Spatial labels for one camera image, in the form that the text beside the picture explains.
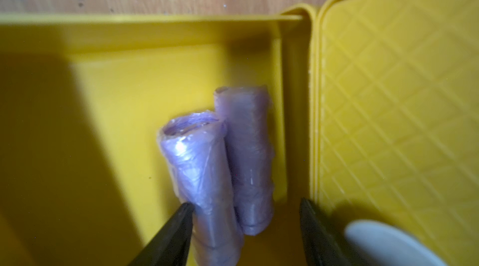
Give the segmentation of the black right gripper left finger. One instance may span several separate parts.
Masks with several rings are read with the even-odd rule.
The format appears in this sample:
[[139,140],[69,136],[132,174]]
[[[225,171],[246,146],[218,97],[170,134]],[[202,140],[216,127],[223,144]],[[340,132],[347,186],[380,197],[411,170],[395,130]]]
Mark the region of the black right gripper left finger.
[[184,266],[193,231],[192,203],[183,203],[129,266]]

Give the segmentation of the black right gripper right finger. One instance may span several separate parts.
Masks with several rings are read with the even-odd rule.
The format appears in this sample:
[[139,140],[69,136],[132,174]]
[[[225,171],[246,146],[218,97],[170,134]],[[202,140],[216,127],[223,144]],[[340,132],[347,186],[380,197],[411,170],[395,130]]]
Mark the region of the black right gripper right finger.
[[338,233],[328,218],[309,199],[299,206],[301,237],[308,266],[351,266],[351,260],[338,242]]

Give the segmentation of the purple trash bag roll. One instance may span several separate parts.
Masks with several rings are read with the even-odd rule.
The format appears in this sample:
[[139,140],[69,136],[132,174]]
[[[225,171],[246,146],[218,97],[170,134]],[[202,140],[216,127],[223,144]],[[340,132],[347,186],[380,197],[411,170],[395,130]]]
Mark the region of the purple trash bag roll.
[[247,236],[263,232],[274,215],[269,104],[265,86],[220,87],[214,92],[215,111],[227,125],[225,145],[234,207],[239,226]]
[[157,135],[175,195],[195,206],[192,243],[200,266],[235,266],[243,247],[226,133],[224,119],[204,111],[170,120]]

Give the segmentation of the yellow plastic drawer box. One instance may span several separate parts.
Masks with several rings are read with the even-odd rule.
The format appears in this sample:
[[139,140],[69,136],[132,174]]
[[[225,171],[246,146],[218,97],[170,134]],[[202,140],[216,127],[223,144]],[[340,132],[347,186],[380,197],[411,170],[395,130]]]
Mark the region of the yellow plastic drawer box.
[[[266,86],[274,216],[233,218],[220,87]],[[327,0],[273,15],[1,14],[1,264],[125,266],[180,207],[160,129],[220,208],[189,266],[303,266],[299,206],[479,263],[479,0]]]

